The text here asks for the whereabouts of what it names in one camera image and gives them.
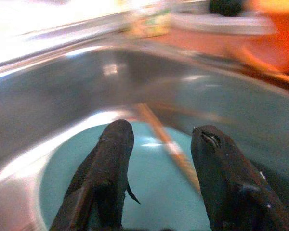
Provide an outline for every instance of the orange object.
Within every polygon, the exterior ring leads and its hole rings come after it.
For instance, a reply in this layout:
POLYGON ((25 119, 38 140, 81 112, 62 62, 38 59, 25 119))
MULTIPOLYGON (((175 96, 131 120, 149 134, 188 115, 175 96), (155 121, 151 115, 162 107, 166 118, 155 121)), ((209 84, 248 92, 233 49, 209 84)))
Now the orange object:
POLYGON ((254 0, 253 6, 271 19, 277 33, 233 47, 232 55, 261 70, 289 73, 289 0, 254 0))

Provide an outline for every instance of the chopstick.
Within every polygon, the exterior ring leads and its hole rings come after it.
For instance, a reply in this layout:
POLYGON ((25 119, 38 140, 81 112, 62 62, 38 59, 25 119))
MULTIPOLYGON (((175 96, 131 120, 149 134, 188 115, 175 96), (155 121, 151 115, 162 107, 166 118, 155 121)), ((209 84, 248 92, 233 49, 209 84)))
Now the chopstick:
POLYGON ((138 103, 137 108, 144 120, 150 124, 155 134, 161 139, 165 149, 169 153, 169 156, 184 173, 192 187, 201 195, 199 179, 196 171, 191 165, 190 161, 187 159, 185 153, 181 150, 180 146, 174 140, 172 140, 170 135, 163 128, 162 123, 146 103, 138 103))

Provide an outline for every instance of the stainless steel sink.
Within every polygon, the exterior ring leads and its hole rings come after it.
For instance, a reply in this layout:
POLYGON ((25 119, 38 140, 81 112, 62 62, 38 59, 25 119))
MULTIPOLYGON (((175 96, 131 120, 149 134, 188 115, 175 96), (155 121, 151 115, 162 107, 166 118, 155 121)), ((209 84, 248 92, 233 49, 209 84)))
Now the stainless steel sink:
POLYGON ((44 167, 63 142, 146 102, 165 126, 216 125, 289 209, 289 92, 150 42, 105 38, 0 67, 0 231, 45 229, 44 167))

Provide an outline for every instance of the wooden chopstick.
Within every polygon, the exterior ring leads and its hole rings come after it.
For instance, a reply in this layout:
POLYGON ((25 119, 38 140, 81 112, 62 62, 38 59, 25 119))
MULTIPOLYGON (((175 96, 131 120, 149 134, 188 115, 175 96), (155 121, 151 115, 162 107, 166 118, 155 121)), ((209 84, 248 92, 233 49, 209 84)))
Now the wooden chopstick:
POLYGON ((199 179, 197 177, 196 171, 191 165, 190 161, 187 159, 184 152, 181 150, 180 146, 174 140, 172 140, 170 135, 163 128, 160 120, 155 116, 155 114, 146 103, 137 104, 137 108, 141 115, 144 117, 145 121, 151 125, 153 131, 161 139, 165 149, 169 153, 169 156, 184 173, 193 188, 196 189, 196 191, 201 195, 199 179))

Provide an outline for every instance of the dark object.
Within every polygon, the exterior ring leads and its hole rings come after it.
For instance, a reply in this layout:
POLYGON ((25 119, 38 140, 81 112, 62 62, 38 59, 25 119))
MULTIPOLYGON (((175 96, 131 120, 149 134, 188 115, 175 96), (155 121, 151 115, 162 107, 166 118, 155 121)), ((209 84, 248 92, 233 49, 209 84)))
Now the dark object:
POLYGON ((51 231, 83 231, 92 211, 98 216, 97 228, 121 228, 125 191, 138 202, 127 179, 133 144, 132 127, 126 120, 116 120, 104 129, 78 167, 51 231))
POLYGON ((245 0, 211 0, 210 13, 218 13, 223 16, 235 17, 243 11, 245 0))
POLYGON ((289 231, 278 196, 229 136, 195 128, 191 152, 213 231, 289 231))

